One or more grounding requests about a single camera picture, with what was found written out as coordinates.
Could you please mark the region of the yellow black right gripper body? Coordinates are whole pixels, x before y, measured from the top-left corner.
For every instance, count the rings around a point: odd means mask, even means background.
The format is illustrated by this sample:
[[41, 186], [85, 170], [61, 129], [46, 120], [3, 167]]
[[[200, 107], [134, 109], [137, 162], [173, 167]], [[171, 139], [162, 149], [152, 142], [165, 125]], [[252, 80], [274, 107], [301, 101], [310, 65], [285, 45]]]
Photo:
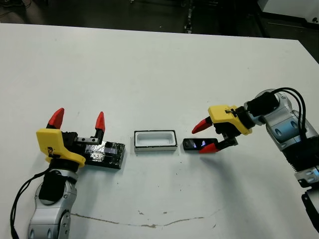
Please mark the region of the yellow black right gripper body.
[[215, 147], [235, 146], [238, 144], [236, 137], [252, 133], [252, 120], [243, 106], [211, 106], [208, 112], [216, 133], [224, 138], [216, 142]]

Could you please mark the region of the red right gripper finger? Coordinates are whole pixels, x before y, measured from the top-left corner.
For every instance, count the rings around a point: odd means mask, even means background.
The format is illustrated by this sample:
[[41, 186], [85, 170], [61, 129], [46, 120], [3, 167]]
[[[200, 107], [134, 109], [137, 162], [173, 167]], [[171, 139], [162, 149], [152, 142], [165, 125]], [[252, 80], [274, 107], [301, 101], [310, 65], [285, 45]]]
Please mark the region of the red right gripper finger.
[[212, 138], [205, 141], [204, 147], [199, 151], [199, 153], [216, 153], [229, 146], [226, 141], [218, 142], [216, 138]]
[[205, 119], [201, 120], [192, 130], [192, 133], [198, 133], [203, 131], [213, 125], [211, 117], [206, 117]]

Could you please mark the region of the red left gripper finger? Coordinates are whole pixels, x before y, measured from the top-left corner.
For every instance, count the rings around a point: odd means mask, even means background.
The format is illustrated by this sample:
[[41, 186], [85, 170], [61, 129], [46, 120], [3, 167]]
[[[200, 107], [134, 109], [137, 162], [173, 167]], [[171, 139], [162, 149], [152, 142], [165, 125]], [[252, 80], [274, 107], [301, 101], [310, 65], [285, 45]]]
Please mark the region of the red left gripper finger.
[[96, 133], [94, 136], [92, 136], [92, 138], [95, 139], [94, 142], [96, 142], [97, 144], [101, 144], [105, 133], [105, 117], [103, 112], [100, 112], [98, 115], [95, 130]]
[[64, 108], [59, 108], [50, 118], [46, 128], [49, 129], [60, 129], [64, 116]]

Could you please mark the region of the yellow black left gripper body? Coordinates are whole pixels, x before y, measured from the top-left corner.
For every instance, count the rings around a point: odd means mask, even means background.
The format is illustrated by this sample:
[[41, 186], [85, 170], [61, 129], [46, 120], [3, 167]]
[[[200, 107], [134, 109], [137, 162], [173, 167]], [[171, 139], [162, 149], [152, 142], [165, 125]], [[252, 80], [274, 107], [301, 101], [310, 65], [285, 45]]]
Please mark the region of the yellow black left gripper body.
[[98, 145], [97, 137], [79, 137], [76, 132], [62, 132], [59, 129], [41, 128], [36, 132], [40, 151], [46, 155], [46, 161], [68, 160], [85, 165], [86, 146]]

